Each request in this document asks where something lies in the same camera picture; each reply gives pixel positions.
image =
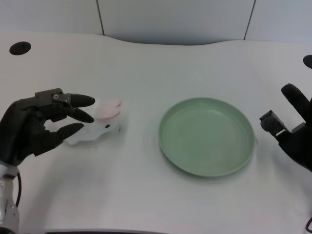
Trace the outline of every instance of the robotic hand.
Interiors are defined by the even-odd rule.
[[[31,154],[38,156],[58,147],[84,126],[73,123],[50,132],[45,130],[44,123],[67,116],[92,123],[94,119],[78,107],[94,103],[92,97],[52,89],[18,100],[7,109],[0,121],[0,233],[19,232],[19,213],[12,197],[13,179],[19,173],[17,166]]]
[[[273,111],[269,111],[260,118],[261,127],[275,137],[291,159],[312,172],[312,100],[292,84],[285,85],[281,91],[305,122],[290,132]]]

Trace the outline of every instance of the table surface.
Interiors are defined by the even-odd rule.
[[[303,233],[312,210],[312,174],[283,153],[261,129],[259,117],[273,110],[288,128],[303,122],[280,89],[293,83],[312,97],[312,70],[302,62],[312,54],[312,45],[147,45],[98,35],[30,32],[0,37],[1,116],[14,100],[57,87],[123,100],[119,134],[77,147],[63,144],[19,166],[21,232]],[[31,43],[31,50],[11,55],[10,46],[19,41]],[[193,97],[224,100],[248,117],[258,143],[243,170],[200,178],[161,154],[161,117]]]

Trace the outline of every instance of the white plush rabbit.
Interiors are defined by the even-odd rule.
[[[115,128],[118,125],[118,117],[121,109],[121,101],[114,99],[111,101],[101,101],[96,98],[92,106],[81,108],[94,118],[93,123],[83,123],[84,127],[77,133],[73,134],[65,141],[74,145],[79,141],[96,140],[99,136]],[[79,122],[73,118],[67,117],[64,120],[55,123],[57,129]]]

